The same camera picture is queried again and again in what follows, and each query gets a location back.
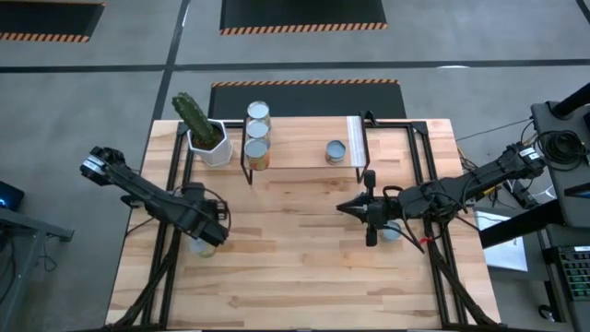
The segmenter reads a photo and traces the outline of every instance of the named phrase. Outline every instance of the concrete floor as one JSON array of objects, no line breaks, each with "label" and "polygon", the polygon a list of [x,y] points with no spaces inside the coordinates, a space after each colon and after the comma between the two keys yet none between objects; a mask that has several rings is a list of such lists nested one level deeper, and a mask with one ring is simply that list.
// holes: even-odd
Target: concrete floor
[{"label": "concrete floor", "polygon": [[[89,43],[0,41],[0,66],[164,65],[181,2],[108,0]],[[192,0],[177,64],[590,58],[590,24],[574,0],[383,2],[389,30],[221,37],[220,1]],[[499,66],[179,72],[162,118],[176,118],[168,101],[181,90],[206,109],[215,81],[396,78],[409,118],[450,118],[459,146],[485,163],[517,141],[525,124],[488,131],[527,119],[530,104],[559,100],[590,77],[590,66],[490,65]],[[15,330],[103,324],[129,209],[120,190],[99,188],[78,166],[95,145],[118,148],[140,166],[161,78],[161,72],[0,74],[0,180],[27,193],[23,212],[76,230],[73,242],[48,244],[59,267],[36,269]],[[544,175],[530,191],[549,185]],[[493,280],[493,286],[503,323],[570,329],[537,316],[546,301],[538,295],[542,284]]]}]

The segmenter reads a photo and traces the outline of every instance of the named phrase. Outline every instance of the green cactus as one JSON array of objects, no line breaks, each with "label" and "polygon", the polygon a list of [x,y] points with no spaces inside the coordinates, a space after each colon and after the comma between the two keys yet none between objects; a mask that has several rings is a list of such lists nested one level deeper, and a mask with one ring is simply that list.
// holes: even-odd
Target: green cactus
[{"label": "green cactus", "polygon": [[193,97],[186,92],[180,92],[172,98],[172,105],[191,129],[193,141],[199,143],[199,148],[211,150],[219,144],[219,135],[216,135],[213,125]]}]

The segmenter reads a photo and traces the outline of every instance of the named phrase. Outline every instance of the hazard stripe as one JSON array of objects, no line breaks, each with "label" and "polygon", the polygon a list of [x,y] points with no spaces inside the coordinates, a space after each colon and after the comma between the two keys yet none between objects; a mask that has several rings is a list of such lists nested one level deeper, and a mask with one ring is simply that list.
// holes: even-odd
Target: hazard stripe
[{"label": "hazard stripe", "polygon": [[338,84],[399,84],[397,79],[291,79],[276,81],[214,82],[211,87],[269,86],[269,85],[338,85]]},{"label": "hazard stripe", "polygon": [[68,34],[0,32],[0,41],[14,42],[88,42],[89,36]]},{"label": "hazard stripe", "polygon": [[386,30],[387,23],[334,23],[334,24],[306,24],[272,27],[240,27],[225,28],[219,33],[222,36],[257,34],[257,33],[292,33],[292,32],[320,32],[320,31],[351,31],[351,30]]}]

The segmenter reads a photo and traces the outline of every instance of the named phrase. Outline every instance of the white pot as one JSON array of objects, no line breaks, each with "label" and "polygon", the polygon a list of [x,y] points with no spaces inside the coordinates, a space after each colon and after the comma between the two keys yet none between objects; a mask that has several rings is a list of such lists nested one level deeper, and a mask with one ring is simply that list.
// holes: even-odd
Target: white pot
[{"label": "white pot", "polygon": [[189,149],[195,154],[201,156],[201,159],[203,159],[203,161],[211,167],[227,165],[231,161],[231,153],[233,152],[233,145],[228,138],[228,132],[225,130],[225,125],[223,122],[211,119],[209,119],[209,122],[221,129],[223,132],[223,140],[221,140],[221,142],[219,142],[219,144],[210,151],[195,148],[193,147],[193,133],[191,133],[189,130],[186,132]]}]

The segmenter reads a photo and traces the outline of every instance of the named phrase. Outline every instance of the cylindrical can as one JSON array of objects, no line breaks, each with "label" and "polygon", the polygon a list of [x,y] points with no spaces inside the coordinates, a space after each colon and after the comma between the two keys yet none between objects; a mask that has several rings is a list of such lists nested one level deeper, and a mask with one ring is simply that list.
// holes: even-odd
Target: cylindrical can
[{"label": "cylindrical can", "polygon": [[344,161],[347,154],[347,147],[339,140],[333,140],[325,147],[325,160],[333,165]]},{"label": "cylindrical can", "polygon": [[189,242],[191,251],[202,258],[209,258],[215,254],[217,248],[213,245],[206,243],[203,239],[191,239]]},{"label": "cylindrical can", "polygon": [[400,232],[402,231],[401,227],[399,227],[399,219],[395,220],[388,220],[385,224],[387,229],[380,230],[379,234],[381,235],[381,239],[386,243],[391,243],[397,240],[400,237]]},{"label": "cylindrical can", "polygon": [[243,152],[246,154],[252,170],[264,171],[270,165],[268,145],[262,139],[248,139],[243,147]]},{"label": "cylindrical can", "polygon": [[246,125],[246,134],[249,138],[262,139],[270,148],[270,128],[261,120],[251,120]]},{"label": "cylindrical can", "polygon": [[255,101],[248,106],[248,116],[252,120],[263,121],[268,125],[268,129],[272,128],[270,124],[270,107],[264,101]]}]

